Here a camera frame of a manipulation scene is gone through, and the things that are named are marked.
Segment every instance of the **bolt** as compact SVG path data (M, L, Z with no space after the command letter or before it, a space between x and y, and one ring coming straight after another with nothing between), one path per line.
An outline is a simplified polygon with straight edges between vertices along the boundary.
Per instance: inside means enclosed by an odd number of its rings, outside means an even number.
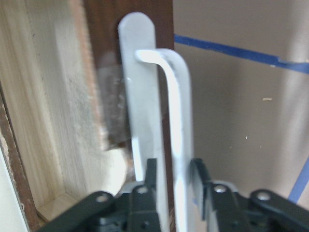
M144 194L144 193L148 192L148 189L147 189L147 187L140 187L140 188L137 189L137 192L139 194Z
M103 195L98 196L96 200L100 203L106 202L108 200L108 195L104 193Z
M224 185L216 185L214 190L218 193L226 192L226 187Z
M256 197L261 201L270 200L270 194L267 192L259 192Z

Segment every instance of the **painter's tape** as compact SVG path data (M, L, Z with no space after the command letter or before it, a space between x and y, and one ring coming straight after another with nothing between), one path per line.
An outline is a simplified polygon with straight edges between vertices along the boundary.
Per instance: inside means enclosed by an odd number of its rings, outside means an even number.
M292 191L289 195L289 200L294 203L297 203L308 182L309 182L309 157L307 158L305 165L300 171L300 174L292 188Z
M248 59L275 67L280 67L284 69L294 70L301 73L309 74L309 63L289 63L284 60L280 60L279 57L255 52L251 50L246 50L242 48L232 47L228 45L223 45L220 43L213 43L204 40L198 40L186 36L174 35L174 41L178 44L184 44L188 46L198 47L206 50L212 50L215 52L224 53L230 56Z

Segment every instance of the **metal screw head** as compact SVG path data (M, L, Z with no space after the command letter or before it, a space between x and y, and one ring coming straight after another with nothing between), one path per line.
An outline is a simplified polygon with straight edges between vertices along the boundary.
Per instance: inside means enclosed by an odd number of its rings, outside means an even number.
M224 185L216 185L213 189L218 193L226 192L226 187Z
M270 194L267 192L259 192L256 197L261 201L270 200Z
M147 189L147 187L140 187L140 188L137 189L137 192L139 194L144 194L144 193L148 192L148 189Z
M101 196L98 196L96 198L97 202L106 202L108 200L108 195L107 194L102 194Z

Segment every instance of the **blue tape strip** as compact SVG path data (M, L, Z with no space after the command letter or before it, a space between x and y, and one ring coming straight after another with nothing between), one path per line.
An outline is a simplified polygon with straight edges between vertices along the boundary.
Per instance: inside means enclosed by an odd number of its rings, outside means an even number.
M280 60L279 57L268 55L260 52L254 52L246 49L223 45L220 43L213 43L203 40L198 40L186 36L174 35L174 41L179 44L198 47L206 50L221 52L230 56L248 59L276 67L294 70L301 73L309 74L309 63L288 63Z
M300 174L292 188L292 191L289 195L289 200L294 203L297 203L308 182L309 182L309 157L307 158L305 165L300 171Z

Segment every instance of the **dark brown wood panel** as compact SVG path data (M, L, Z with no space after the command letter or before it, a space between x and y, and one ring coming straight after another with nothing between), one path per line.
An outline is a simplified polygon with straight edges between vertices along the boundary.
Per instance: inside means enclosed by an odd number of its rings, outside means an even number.
M117 27L128 13L143 12L151 18L156 30L157 47L174 49L172 0L83 0L94 65L104 107L104 119L112 144L130 139L125 100L125 87ZM167 165L169 208L173 212L172 164L167 114L166 82L159 70L163 134Z
M36 231L40 228L39 220L36 213L35 205L33 202L30 187L21 163L18 148L15 143L14 134L11 130L11 125L9 122L9 117L6 113L5 103L2 99L2 91L0 94L0 136L6 143L7 151L4 149L1 143L1 148L3 150L3 155L5 161L8 165L9 172L12 180L14 181L16 193L19 197L22 209L25 212L25 216L32 231Z

